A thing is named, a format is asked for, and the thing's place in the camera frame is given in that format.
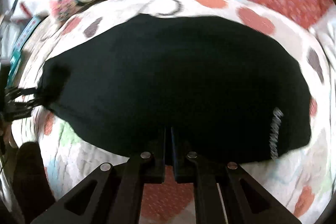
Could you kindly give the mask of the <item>black pants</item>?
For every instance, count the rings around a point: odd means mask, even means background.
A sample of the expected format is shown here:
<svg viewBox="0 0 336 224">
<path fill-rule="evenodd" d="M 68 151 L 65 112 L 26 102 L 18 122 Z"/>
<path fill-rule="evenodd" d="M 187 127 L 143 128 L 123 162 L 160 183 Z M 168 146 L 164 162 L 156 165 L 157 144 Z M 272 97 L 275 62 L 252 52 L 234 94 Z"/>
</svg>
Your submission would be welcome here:
<svg viewBox="0 0 336 224">
<path fill-rule="evenodd" d="M 47 60 L 38 96 L 84 141 L 127 157 L 158 147 L 168 128 L 187 149 L 240 163 L 311 138 L 299 63 L 217 16 L 135 16 Z"/>
</svg>

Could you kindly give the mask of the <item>teal product box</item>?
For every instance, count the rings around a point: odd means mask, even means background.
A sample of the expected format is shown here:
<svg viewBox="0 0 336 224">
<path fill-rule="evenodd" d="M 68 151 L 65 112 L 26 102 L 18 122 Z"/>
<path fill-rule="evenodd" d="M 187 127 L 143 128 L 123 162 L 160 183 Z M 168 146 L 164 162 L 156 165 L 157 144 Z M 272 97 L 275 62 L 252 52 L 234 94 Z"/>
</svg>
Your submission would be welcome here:
<svg viewBox="0 0 336 224">
<path fill-rule="evenodd" d="M 13 86 L 15 76 L 18 72 L 20 63 L 21 63 L 21 51 L 13 50 L 13 54 L 10 59 L 10 72 L 7 80 L 7 87 Z"/>
</svg>

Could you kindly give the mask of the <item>pastel dotted teal box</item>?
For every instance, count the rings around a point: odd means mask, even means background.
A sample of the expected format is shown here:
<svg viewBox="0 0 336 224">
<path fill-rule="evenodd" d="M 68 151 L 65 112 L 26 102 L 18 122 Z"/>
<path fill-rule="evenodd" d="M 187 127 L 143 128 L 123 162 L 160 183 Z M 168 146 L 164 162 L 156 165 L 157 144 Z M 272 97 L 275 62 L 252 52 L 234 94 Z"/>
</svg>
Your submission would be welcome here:
<svg viewBox="0 0 336 224">
<path fill-rule="evenodd" d="M 33 34 L 37 26 L 42 21 L 42 18 L 39 16 L 33 16 L 31 19 L 23 21 L 25 25 L 17 41 L 14 44 L 12 54 L 14 54 L 15 52 L 20 52 L 23 49 L 30 36 Z"/>
</svg>

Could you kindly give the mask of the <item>white fluffy blanket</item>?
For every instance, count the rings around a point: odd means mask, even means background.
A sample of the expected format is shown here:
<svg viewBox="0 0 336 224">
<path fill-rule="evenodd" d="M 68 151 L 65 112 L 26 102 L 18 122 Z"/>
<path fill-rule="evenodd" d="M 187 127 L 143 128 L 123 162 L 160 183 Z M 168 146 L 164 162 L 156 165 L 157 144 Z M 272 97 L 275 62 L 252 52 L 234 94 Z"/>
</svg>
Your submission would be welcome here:
<svg viewBox="0 0 336 224">
<path fill-rule="evenodd" d="M 335 4 L 326 14 L 309 28 L 309 32 L 318 40 L 333 71 L 335 71 Z M 307 60 L 309 65 L 318 74 L 321 83 L 324 83 L 319 57 L 315 50 L 310 49 Z"/>
</svg>

